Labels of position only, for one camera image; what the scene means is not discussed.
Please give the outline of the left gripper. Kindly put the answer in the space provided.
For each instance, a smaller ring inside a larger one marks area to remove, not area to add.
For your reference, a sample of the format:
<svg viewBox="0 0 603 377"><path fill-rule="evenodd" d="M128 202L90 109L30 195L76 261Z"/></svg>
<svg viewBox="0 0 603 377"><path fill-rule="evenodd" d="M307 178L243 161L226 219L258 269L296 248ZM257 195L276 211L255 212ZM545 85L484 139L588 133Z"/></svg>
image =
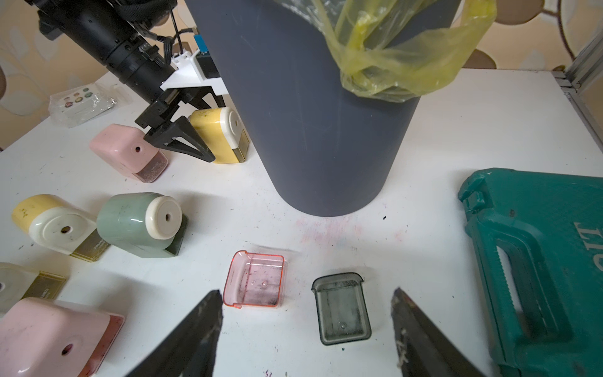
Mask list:
<svg viewBox="0 0 603 377"><path fill-rule="evenodd" d="M213 163L215 155L189 120L185 116L173 120L182 103L195 109L210 108L204 97L211 93L209 86L166 90L135 120L141 128L149 129L144 140L158 149Z"/></svg>

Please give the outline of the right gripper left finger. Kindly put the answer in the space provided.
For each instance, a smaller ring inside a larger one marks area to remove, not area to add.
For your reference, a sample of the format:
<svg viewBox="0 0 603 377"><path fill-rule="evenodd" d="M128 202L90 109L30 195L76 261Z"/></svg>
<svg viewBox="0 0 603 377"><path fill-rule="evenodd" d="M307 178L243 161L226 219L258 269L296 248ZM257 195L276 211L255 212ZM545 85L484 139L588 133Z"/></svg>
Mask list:
<svg viewBox="0 0 603 377"><path fill-rule="evenodd" d="M212 376L223 322L222 297L209 292L130 376Z"/></svg>

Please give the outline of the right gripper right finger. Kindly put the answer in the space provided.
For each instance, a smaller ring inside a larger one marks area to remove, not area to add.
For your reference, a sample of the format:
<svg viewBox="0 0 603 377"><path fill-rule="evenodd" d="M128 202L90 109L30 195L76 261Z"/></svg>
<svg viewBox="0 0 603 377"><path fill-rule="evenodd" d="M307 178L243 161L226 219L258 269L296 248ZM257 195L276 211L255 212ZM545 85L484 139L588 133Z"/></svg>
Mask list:
<svg viewBox="0 0 603 377"><path fill-rule="evenodd" d="M391 317L401 375L483 375L401 288L394 291Z"/></svg>

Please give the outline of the pink sharpener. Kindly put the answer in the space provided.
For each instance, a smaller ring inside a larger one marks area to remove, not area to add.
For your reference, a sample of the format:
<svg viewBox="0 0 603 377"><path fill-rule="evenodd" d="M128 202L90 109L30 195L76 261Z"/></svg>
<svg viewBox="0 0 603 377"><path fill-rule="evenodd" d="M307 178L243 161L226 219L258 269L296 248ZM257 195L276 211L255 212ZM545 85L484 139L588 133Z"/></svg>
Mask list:
<svg viewBox="0 0 603 377"><path fill-rule="evenodd" d="M1 375L93 376L124 323L120 314L24 298L1 319Z"/></svg>
<svg viewBox="0 0 603 377"><path fill-rule="evenodd" d="M90 141L89 147L123 176L152 183L166 170L169 160L144 136L137 128L111 124Z"/></svg>

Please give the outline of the clear green-sharpener tray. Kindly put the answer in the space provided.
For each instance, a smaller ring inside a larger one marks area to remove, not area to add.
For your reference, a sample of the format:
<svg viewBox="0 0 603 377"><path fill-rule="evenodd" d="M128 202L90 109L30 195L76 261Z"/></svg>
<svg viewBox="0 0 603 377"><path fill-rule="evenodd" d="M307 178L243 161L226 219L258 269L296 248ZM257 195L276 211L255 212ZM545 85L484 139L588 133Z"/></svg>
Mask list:
<svg viewBox="0 0 603 377"><path fill-rule="evenodd" d="M322 276L312 283L323 345L363 341L372 336L363 283L362 276L354 272Z"/></svg>

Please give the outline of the pink shavings tray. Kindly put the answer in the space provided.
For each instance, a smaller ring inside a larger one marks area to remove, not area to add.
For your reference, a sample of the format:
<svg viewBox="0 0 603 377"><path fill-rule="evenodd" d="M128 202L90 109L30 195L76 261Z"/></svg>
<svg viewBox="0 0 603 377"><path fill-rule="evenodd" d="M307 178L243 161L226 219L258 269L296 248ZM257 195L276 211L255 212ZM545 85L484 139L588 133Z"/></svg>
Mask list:
<svg viewBox="0 0 603 377"><path fill-rule="evenodd" d="M286 261L282 255L237 251L222 293L226 306L277 307L280 303Z"/></svg>

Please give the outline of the green pencil sharpener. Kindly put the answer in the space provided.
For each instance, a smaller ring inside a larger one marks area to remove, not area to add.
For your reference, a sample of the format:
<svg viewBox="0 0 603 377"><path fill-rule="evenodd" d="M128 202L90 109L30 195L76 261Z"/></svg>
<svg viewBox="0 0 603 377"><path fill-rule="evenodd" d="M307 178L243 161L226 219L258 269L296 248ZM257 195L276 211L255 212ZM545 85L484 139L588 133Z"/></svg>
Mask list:
<svg viewBox="0 0 603 377"><path fill-rule="evenodd" d="M187 226L179 202L159 193L113 196L97 216L103 240L143 259L177 256Z"/></svg>

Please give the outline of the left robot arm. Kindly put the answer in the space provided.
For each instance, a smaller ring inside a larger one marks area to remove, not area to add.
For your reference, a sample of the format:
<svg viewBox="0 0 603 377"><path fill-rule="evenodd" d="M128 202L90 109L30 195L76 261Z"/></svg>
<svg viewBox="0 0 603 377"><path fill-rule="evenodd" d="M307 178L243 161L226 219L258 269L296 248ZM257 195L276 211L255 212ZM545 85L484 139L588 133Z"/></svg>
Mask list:
<svg viewBox="0 0 603 377"><path fill-rule="evenodd" d="M161 20L174 16L176 1L32 1L39 31L49 40L66 35L128 86L148 106L135 122L147 132L151 145L212 163L215 155L190 121L174 114L182 103L207 109L205 87L162 89L176 71L172 47L182 30L172 36L152 32Z"/></svg>

